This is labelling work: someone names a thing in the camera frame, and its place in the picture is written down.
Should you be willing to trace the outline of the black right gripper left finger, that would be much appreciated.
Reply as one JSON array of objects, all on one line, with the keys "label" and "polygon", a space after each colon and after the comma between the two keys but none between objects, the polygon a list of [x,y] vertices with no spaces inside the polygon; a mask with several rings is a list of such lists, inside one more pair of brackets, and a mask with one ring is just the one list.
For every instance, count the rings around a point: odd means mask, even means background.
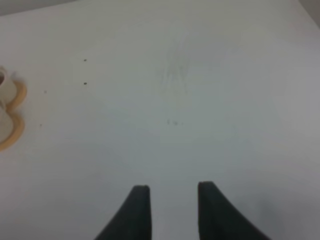
[{"label": "black right gripper left finger", "polygon": [[151,240],[151,192],[147,185],[134,186],[97,240]]}]

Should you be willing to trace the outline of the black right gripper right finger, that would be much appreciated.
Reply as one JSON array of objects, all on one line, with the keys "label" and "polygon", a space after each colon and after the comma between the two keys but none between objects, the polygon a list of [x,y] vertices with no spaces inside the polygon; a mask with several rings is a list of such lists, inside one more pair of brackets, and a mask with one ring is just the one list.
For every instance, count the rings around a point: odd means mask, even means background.
[{"label": "black right gripper right finger", "polygon": [[198,233],[201,240],[268,240],[211,181],[198,183]]}]

